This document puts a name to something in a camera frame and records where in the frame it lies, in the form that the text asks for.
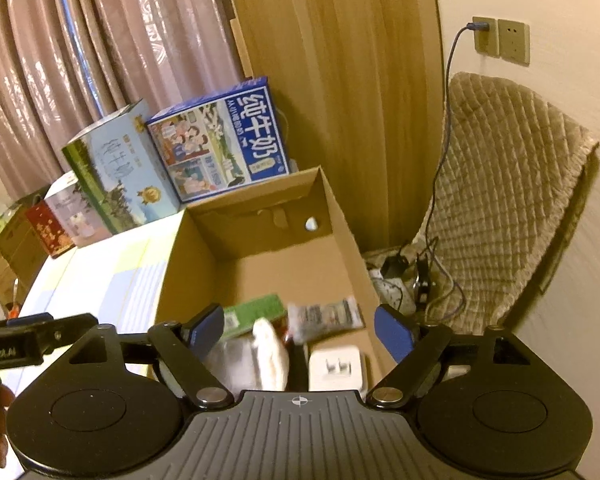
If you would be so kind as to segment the green toothpaste box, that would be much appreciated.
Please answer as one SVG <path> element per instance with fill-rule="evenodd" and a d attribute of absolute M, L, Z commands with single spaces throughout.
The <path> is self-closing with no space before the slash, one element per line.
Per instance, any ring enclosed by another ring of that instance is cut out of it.
<path fill-rule="evenodd" d="M 287 311 L 279 296 L 271 294 L 226 307 L 223 309 L 223 314 L 224 328 L 221 341 L 250 333 L 259 318 L 276 323 L 287 315 Z"/>

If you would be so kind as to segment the white cylindrical bottle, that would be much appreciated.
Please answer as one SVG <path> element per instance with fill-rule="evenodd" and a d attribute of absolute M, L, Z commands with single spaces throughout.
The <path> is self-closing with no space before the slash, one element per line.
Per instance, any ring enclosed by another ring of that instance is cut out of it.
<path fill-rule="evenodd" d="M 273 324 L 266 318 L 258 318 L 253 323 L 252 336 L 261 388 L 265 391 L 284 391 L 287 387 L 289 356 Z"/>

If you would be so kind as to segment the white square night light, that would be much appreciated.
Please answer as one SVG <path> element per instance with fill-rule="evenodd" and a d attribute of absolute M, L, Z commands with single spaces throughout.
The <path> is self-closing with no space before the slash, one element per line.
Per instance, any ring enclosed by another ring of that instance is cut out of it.
<path fill-rule="evenodd" d="M 355 390 L 361 398 L 367 392 L 366 362 L 363 352 L 353 344 L 315 350 L 310 354 L 309 390 Z"/>

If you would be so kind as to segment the clear packet of screws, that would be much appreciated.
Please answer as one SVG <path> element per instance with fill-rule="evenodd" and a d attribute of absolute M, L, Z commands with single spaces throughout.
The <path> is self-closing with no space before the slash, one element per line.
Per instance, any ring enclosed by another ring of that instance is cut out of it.
<path fill-rule="evenodd" d="M 287 316 L 288 334 L 295 344 L 310 344 L 365 326 L 354 297 L 329 304 L 288 304 Z"/>

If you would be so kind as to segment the black lighter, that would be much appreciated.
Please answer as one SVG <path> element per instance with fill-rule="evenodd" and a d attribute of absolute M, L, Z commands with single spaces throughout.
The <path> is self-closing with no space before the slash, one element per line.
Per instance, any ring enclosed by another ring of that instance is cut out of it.
<path fill-rule="evenodd" d="M 306 346 L 299 346 L 292 338 L 285 341 L 289 359 L 287 375 L 287 392 L 309 391 L 309 350 Z"/>

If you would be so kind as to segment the brown cardboard carton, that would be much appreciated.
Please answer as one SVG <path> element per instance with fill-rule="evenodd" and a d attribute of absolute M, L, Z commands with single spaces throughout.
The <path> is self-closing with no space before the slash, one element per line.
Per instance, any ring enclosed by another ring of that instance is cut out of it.
<path fill-rule="evenodd" d="M 24 303 L 47 259 L 38 237 L 19 207 L 0 233 L 0 303 Z"/>

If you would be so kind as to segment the black power adapter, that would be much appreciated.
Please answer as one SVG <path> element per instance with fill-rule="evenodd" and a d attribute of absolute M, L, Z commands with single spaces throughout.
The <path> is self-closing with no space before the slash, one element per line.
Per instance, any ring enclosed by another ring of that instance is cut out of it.
<path fill-rule="evenodd" d="M 403 314 L 425 310 L 435 284 L 427 256 L 416 256 L 413 261 L 408 261 L 402 254 L 390 255 L 380 268 L 382 296 Z"/>

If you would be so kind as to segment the red gift box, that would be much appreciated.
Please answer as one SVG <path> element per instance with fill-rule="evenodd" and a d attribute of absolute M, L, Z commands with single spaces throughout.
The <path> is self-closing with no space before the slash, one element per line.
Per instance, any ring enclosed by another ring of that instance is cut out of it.
<path fill-rule="evenodd" d="M 57 258 L 74 247 L 73 240 L 45 200 L 30 207 L 26 218 L 50 258 Z"/>

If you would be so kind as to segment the checkered bed sheet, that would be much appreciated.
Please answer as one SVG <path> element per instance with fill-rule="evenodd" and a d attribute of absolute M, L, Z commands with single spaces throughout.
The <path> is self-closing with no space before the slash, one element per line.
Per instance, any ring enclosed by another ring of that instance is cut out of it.
<path fill-rule="evenodd" d="M 47 259 L 24 302 L 23 316 L 91 313 L 118 332 L 155 324 L 158 302 L 182 214 L 149 223 Z"/>

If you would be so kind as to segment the white humidifier box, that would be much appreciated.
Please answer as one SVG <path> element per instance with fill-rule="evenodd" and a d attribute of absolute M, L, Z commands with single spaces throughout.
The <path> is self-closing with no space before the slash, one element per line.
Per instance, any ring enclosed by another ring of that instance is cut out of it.
<path fill-rule="evenodd" d="M 45 201 L 76 247 L 112 237 L 73 171 L 66 172 L 50 186 Z"/>

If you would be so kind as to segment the brown cardboard box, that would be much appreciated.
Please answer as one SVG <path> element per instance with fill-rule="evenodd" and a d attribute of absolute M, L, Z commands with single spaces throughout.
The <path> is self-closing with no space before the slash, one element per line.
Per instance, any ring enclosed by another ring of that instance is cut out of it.
<path fill-rule="evenodd" d="M 223 307 L 275 294 L 283 304 L 330 304 L 352 297 L 362 330 L 320 348 L 355 344 L 377 384 L 396 365 L 374 330 L 380 301 L 324 171 L 313 168 L 240 188 L 181 214 L 155 316 L 185 322 L 209 304 Z"/>

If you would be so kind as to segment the blue milk carton box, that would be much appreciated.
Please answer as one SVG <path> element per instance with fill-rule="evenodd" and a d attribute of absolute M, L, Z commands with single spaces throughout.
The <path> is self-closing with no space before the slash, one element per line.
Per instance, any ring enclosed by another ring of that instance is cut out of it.
<path fill-rule="evenodd" d="M 290 173 L 265 77 L 160 110 L 146 127 L 184 204 Z"/>

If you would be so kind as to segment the quilted beige chair cover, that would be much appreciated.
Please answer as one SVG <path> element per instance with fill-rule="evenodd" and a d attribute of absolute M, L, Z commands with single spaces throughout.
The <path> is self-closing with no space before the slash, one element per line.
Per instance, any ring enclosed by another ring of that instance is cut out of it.
<path fill-rule="evenodd" d="M 515 81 L 457 73 L 451 141 L 436 202 L 416 234 L 460 286 L 428 318 L 460 334 L 501 322 L 564 220 L 598 142 L 587 128 Z"/>

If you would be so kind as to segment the pink curtain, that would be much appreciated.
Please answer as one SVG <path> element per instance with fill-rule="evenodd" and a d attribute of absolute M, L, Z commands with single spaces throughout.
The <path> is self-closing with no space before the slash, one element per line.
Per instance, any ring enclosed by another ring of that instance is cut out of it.
<path fill-rule="evenodd" d="M 239 81 L 232 14 L 230 0 L 0 0 L 0 196 L 55 180 L 69 139 L 125 104 Z"/>

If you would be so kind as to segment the wooden wardrobe panel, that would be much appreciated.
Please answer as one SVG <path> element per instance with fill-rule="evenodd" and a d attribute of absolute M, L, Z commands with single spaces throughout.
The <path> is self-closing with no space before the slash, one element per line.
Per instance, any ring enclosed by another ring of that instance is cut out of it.
<path fill-rule="evenodd" d="M 441 141 L 437 0 L 233 0 L 287 150 L 324 171 L 364 250 L 417 232 Z"/>

